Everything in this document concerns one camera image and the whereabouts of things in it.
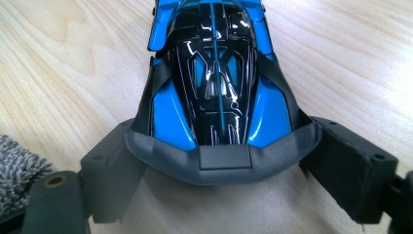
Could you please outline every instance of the wooden surface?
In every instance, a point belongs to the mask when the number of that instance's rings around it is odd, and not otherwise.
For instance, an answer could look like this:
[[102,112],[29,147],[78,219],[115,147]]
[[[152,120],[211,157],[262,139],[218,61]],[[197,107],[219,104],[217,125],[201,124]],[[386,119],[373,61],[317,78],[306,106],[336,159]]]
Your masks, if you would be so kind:
[[[300,106],[413,169],[413,2],[263,1]],[[78,171],[134,117],[148,72],[153,0],[0,0],[0,134]],[[267,181],[196,187],[145,173],[125,225],[94,233],[385,233],[357,225],[294,167]]]

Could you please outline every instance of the screw hole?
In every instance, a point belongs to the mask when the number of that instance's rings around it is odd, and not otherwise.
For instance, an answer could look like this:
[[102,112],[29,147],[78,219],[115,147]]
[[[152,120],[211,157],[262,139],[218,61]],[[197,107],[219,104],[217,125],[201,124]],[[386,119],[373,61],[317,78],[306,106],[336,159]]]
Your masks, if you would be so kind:
[[66,182],[66,176],[65,175],[55,175],[50,177],[48,180],[46,180],[44,186],[47,188],[54,188],[61,186]]
[[384,160],[384,159],[386,159],[386,157],[385,157],[384,155],[381,155],[381,154],[375,154],[375,155],[374,155],[374,158],[379,159],[379,160]]
[[102,159],[103,159],[103,156],[101,156],[101,155],[94,156],[94,160],[99,161],[99,160],[102,160]]

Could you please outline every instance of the blue stripe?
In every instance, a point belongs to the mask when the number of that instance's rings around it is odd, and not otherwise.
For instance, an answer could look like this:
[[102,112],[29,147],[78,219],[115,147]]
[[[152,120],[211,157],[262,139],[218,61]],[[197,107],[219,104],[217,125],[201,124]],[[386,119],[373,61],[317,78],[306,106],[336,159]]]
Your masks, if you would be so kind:
[[222,134],[225,135],[225,116],[224,116],[224,106],[222,101],[222,91],[221,91],[221,74],[219,72],[219,56],[218,56],[218,47],[216,43],[216,27],[215,27],[215,11],[213,10],[213,4],[210,3],[210,12],[212,14],[212,41],[213,41],[213,53],[215,56],[215,77],[216,77],[216,87],[219,98],[219,112],[221,115],[221,128]]

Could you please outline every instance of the wooden table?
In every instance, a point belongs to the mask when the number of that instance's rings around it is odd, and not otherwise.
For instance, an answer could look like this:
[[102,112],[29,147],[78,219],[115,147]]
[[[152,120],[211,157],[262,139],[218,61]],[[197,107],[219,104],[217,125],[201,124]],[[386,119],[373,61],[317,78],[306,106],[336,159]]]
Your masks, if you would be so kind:
[[[337,121],[413,169],[413,2],[263,2],[302,109]],[[152,55],[153,0],[0,1],[0,134],[57,170],[134,117]],[[385,233],[353,223],[298,167],[267,181],[196,187],[148,170],[125,225],[94,233]]]

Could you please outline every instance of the gray cloth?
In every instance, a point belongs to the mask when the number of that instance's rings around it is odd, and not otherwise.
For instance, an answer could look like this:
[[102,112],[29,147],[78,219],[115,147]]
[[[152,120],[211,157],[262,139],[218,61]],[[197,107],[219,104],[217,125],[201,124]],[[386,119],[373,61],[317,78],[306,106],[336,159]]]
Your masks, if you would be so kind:
[[0,216],[27,206],[33,183],[52,171],[45,158],[0,135]]

